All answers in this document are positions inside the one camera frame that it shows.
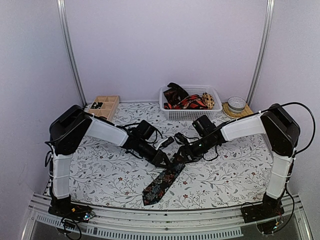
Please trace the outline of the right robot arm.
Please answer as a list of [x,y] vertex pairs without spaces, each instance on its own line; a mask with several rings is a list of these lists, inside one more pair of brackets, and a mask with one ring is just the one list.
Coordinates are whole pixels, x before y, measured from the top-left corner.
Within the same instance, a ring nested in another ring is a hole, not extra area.
[[264,140],[272,167],[265,191],[268,199],[259,206],[262,218],[269,218],[278,210],[279,200],[291,177],[297,154],[297,144],[301,129],[284,107],[278,103],[268,109],[231,121],[215,125],[206,115],[192,123],[200,138],[185,143],[174,154],[175,163],[198,161],[210,149],[249,136],[261,136]]

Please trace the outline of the wooden compartment box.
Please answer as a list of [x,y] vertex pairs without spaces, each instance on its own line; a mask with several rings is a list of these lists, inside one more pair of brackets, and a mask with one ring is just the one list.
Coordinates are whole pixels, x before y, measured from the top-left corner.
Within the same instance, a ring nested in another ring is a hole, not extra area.
[[120,97],[118,95],[101,95],[97,96],[93,102],[103,102],[103,105],[101,109],[91,109],[90,107],[88,112],[97,117],[104,117],[109,122],[112,122],[120,103]]

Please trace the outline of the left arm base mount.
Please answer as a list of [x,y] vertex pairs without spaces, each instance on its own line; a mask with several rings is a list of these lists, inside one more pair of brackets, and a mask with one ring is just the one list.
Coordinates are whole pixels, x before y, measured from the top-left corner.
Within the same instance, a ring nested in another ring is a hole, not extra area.
[[91,207],[71,203],[70,195],[62,199],[52,196],[48,213],[76,223],[88,222],[96,216]]

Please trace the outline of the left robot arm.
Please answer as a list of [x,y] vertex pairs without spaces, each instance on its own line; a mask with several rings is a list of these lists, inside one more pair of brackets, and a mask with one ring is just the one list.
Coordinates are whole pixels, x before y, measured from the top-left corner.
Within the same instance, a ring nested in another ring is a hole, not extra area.
[[50,139],[46,141],[51,149],[50,195],[55,209],[63,216],[74,213],[74,205],[69,189],[70,165],[78,148],[85,148],[87,141],[98,145],[110,145],[125,149],[136,158],[146,159],[158,168],[172,165],[168,156],[153,146],[148,139],[157,131],[145,120],[129,125],[115,125],[104,117],[85,112],[80,106],[73,105],[49,127]]

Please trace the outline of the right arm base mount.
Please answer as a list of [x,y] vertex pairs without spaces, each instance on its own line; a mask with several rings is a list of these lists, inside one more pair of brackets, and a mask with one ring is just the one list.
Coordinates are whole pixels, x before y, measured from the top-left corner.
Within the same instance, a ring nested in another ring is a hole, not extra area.
[[262,203],[242,206],[240,211],[245,223],[265,220],[285,213],[281,199],[272,198],[266,193],[263,195]]

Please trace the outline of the white plastic basket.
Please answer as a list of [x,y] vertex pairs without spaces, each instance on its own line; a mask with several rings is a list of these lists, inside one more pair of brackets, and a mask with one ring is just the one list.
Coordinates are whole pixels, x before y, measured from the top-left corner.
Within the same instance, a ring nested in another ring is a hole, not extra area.
[[214,106],[212,109],[165,109],[164,104],[168,101],[165,98],[164,91],[168,90],[169,87],[162,86],[159,89],[159,108],[164,113],[167,120],[192,121],[203,115],[206,115],[210,120],[212,120],[223,110],[222,102],[213,87],[207,85],[181,85],[181,87],[189,95],[199,95],[201,97],[203,93],[210,94],[214,100]]

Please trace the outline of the dark floral tie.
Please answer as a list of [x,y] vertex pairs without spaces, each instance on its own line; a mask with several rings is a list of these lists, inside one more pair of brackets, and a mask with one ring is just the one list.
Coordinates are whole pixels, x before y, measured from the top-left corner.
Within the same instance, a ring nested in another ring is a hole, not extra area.
[[179,163],[171,169],[163,170],[143,191],[142,200],[144,206],[158,203],[166,194],[179,174],[185,168],[184,163]]

